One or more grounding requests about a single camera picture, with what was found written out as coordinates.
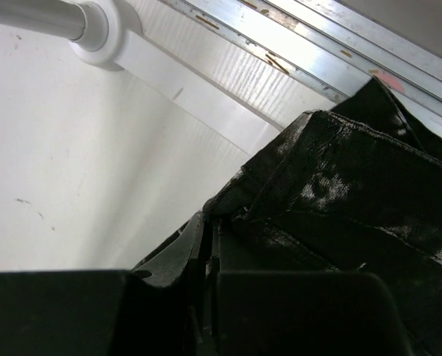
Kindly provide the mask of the black white patterned trousers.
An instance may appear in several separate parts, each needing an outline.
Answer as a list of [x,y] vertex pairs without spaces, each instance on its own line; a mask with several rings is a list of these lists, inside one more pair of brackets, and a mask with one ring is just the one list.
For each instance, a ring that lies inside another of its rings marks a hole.
[[442,139],[372,79],[294,120],[199,212],[219,355],[442,355]]

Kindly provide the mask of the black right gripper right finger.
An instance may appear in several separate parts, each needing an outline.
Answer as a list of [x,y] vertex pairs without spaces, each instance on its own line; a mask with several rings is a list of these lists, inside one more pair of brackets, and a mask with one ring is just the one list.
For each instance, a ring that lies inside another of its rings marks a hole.
[[219,355],[219,325],[217,301],[217,276],[220,272],[220,226],[221,222],[213,222],[211,245],[211,269],[207,278],[209,298],[206,305],[208,355]]

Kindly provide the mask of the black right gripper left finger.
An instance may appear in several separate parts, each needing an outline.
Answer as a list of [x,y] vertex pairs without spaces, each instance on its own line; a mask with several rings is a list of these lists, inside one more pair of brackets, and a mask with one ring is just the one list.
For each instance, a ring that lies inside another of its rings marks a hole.
[[203,343],[205,222],[196,213],[128,275],[114,355],[197,355]]

